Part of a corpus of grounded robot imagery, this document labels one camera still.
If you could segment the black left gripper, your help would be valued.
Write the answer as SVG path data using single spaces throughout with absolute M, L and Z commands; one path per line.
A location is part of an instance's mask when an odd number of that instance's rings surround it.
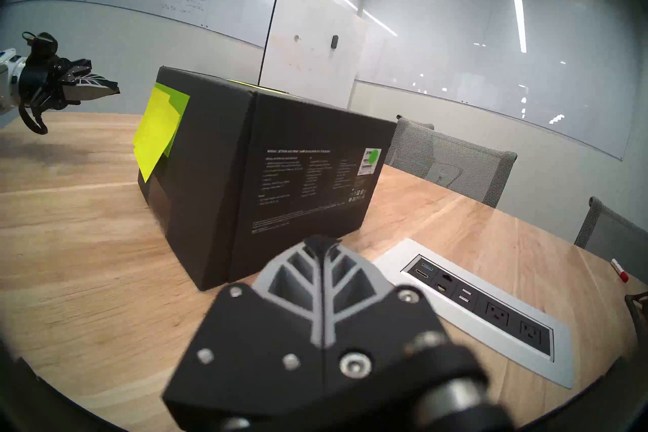
M 18 80 L 21 114 L 31 112 L 41 120 L 48 110 L 61 111 L 80 104 L 120 94 L 116 81 L 93 72 L 89 59 L 76 59 L 67 69 L 64 58 L 27 58 Z

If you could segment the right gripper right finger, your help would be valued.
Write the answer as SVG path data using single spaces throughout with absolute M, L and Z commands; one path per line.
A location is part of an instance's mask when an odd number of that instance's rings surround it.
M 486 398 L 487 376 L 455 344 L 423 291 L 392 285 L 368 260 L 322 244 L 323 386 L 327 394 Z

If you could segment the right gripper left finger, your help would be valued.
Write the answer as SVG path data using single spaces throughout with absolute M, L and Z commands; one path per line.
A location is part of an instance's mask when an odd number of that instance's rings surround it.
M 217 294 L 166 389 L 175 420 L 271 420 L 325 397 L 325 237 Z

